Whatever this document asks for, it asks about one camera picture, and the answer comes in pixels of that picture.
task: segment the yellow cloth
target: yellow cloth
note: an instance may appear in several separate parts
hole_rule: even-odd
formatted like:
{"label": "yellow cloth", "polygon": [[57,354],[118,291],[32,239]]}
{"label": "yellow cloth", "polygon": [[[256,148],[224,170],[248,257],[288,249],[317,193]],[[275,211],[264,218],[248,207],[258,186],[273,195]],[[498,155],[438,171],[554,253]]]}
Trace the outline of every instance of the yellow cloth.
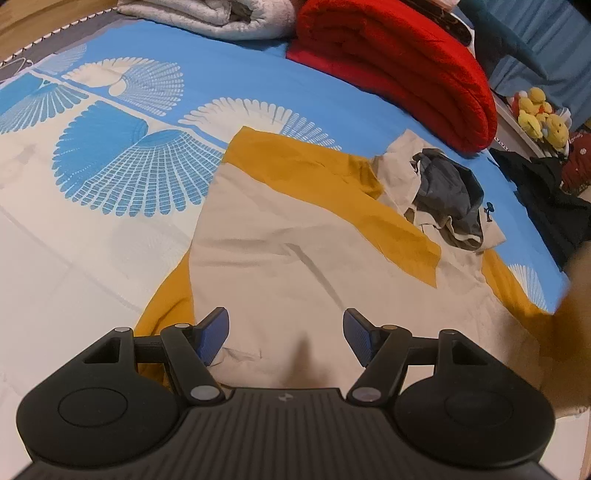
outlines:
{"label": "yellow cloth", "polygon": [[[367,160],[280,136],[271,141],[269,135],[243,128],[228,146],[224,162],[277,192],[322,207],[346,220],[400,269],[435,286],[440,247],[393,209],[375,201],[383,188]],[[585,363],[591,340],[580,333],[577,310],[580,306],[567,299],[554,316],[540,310],[529,301],[496,252],[486,250],[481,255],[486,282],[510,314],[538,340],[541,356],[554,359],[564,368],[573,359]],[[177,322],[194,323],[193,311],[187,253],[156,292],[135,333],[156,335]],[[545,382],[550,395],[555,394],[557,398],[558,383],[555,378]],[[577,380],[571,383],[574,385],[570,388],[576,389]],[[582,402],[587,405],[589,399],[583,398]],[[564,413],[572,413],[571,404],[561,407]]]}

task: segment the wooden floor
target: wooden floor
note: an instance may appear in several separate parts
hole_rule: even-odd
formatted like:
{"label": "wooden floor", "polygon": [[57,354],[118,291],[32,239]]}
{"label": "wooden floor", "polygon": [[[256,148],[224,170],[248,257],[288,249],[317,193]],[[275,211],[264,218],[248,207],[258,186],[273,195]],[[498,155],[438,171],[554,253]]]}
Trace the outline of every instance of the wooden floor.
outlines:
{"label": "wooden floor", "polygon": [[0,61],[43,35],[116,0],[7,0],[0,7]]}

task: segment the small printed logo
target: small printed logo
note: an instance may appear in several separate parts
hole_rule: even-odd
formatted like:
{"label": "small printed logo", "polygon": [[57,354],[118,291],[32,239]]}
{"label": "small printed logo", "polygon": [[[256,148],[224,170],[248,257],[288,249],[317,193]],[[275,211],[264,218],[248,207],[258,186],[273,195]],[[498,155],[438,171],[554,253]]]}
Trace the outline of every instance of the small printed logo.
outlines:
{"label": "small printed logo", "polygon": [[277,398],[279,398],[279,400],[282,402],[287,403],[290,400],[293,400],[294,396],[291,393],[284,393],[283,395],[279,395]]}

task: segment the red fabric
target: red fabric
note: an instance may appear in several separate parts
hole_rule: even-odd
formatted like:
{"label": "red fabric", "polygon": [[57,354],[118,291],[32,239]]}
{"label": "red fabric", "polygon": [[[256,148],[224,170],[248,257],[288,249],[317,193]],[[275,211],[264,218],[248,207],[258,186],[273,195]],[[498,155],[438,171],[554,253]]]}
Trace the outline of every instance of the red fabric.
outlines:
{"label": "red fabric", "polygon": [[591,134],[575,132],[569,143],[569,160],[562,167],[562,181],[566,190],[576,192],[591,182]]}
{"label": "red fabric", "polygon": [[308,0],[287,58],[377,93],[454,149],[496,134],[488,81],[469,50],[400,0]]}

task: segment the ribbed black surface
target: ribbed black surface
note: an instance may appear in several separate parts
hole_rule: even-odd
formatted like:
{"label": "ribbed black surface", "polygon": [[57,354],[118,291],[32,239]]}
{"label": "ribbed black surface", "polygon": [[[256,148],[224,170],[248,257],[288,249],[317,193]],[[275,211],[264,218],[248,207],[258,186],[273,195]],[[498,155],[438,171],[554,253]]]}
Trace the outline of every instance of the ribbed black surface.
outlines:
{"label": "ribbed black surface", "polygon": [[539,466],[470,472],[409,448],[382,411],[345,403],[337,390],[238,389],[194,408],[161,448],[126,465],[70,471],[35,463],[19,480],[457,480],[550,479]]}

